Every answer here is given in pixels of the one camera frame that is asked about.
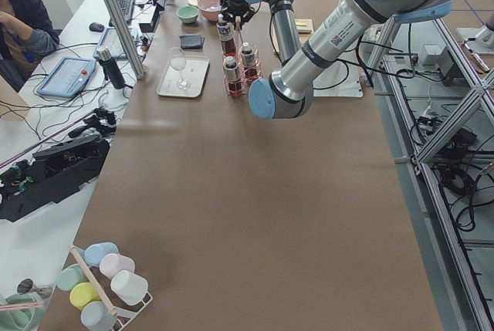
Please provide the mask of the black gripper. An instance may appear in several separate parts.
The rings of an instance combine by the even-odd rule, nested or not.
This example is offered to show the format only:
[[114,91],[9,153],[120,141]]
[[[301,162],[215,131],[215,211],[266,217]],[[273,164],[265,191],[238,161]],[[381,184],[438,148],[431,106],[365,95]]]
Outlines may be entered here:
[[226,22],[249,22],[255,14],[255,9],[245,0],[220,0],[221,15]]

